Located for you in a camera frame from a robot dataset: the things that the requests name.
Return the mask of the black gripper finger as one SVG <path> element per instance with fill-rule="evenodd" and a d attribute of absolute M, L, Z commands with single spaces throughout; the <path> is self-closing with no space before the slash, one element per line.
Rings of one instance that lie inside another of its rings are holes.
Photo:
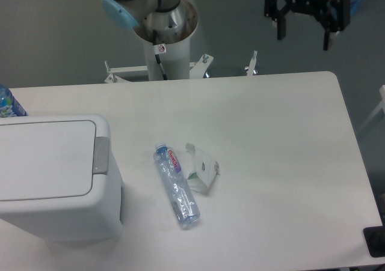
<path fill-rule="evenodd" d="M 323 50 L 332 45 L 332 33 L 343 31 L 350 24 L 350 0 L 315 0 L 313 14 L 324 29 Z"/>
<path fill-rule="evenodd" d="M 277 26 L 277 39 L 283 40 L 286 36 L 286 14 L 291 11 L 293 6 L 292 0 L 284 0 L 285 4 L 282 8 L 278 6 L 278 0 L 265 0 L 264 16 L 269 17 Z"/>

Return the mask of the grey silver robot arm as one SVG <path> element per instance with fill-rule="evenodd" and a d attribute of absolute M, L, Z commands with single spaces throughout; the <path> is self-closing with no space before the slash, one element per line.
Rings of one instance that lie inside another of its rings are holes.
<path fill-rule="evenodd" d="M 123 29 L 133 29 L 144 40 L 173 44 L 188 38 L 197 27 L 197 13 L 186 0 L 101 0 L 106 14 Z M 277 39 L 286 36 L 286 14 L 312 16 L 324 29 L 323 49 L 333 33 L 343 31 L 351 19 L 350 0 L 264 0 L 263 15 L 277 27 Z"/>

